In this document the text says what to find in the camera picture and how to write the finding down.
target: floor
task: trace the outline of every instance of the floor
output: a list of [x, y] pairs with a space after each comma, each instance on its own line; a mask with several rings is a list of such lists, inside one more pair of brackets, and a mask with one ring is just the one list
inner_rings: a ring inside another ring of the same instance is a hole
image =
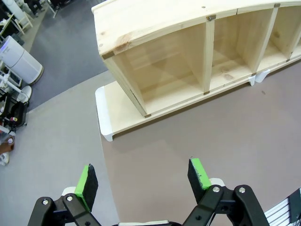
[[[107, 142], [103, 153], [122, 222], [184, 222], [196, 202], [188, 159], [234, 189], [252, 187], [264, 209], [301, 184], [301, 62]], [[218, 216], [213, 226], [232, 225]]]
[[112, 81], [107, 72], [95, 76], [28, 113], [10, 163], [0, 167], [1, 225], [27, 225], [36, 200], [58, 199], [89, 163], [99, 182], [92, 213], [103, 226], [118, 223], [95, 109], [96, 89]]
[[97, 50], [91, 11], [96, 4], [96, 0], [73, 0], [55, 18], [46, 12], [30, 50], [44, 73], [32, 85], [29, 110], [107, 70]]

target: shoe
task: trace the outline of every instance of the shoe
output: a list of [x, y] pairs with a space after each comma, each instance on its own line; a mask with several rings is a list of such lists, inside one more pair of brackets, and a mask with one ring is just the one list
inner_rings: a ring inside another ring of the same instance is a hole
[[0, 154], [0, 165], [5, 166], [9, 162], [9, 153], [5, 152]]

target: white chair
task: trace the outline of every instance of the white chair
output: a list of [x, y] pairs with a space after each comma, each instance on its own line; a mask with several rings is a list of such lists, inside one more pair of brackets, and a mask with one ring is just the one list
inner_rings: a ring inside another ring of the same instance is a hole
[[25, 12], [24, 12], [24, 17], [21, 20], [15, 19], [15, 23], [18, 26], [20, 32], [22, 32], [23, 35], [25, 34], [24, 33], [24, 29], [27, 26], [33, 27], [32, 23], [31, 23], [31, 20], [33, 21], [33, 18], [30, 15], [28, 15], [27, 13], [25, 13]]

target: white cylinder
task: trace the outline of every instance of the white cylinder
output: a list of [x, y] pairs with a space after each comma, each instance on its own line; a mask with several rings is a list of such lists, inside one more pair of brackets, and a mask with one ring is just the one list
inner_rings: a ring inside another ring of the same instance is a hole
[[18, 20], [22, 20], [23, 19], [24, 12], [20, 9], [20, 7], [18, 6], [18, 4], [14, 0], [2, 0], [2, 1], [6, 5], [6, 7], [10, 10], [10, 12], [13, 13], [14, 16]]
[[3, 41], [0, 47], [0, 58], [28, 84], [36, 81], [42, 73], [42, 65], [11, 36]]

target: bolt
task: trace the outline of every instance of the bolt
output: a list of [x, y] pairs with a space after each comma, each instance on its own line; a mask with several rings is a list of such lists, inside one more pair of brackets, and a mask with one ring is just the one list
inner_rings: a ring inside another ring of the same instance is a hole
[[245, 193], [245, 191], [246, 191], [246, 190], [245, 190], [244, 187], [241, 187], [241, 188], [239, 189], [239, 192], [240, 192], [240, 193]]
[[219, 188], [219, 187], [214, 187], [212, 190], [213, 190], [214, 192], [219, 192], [219, 191], [220, 191], [220, 188]]

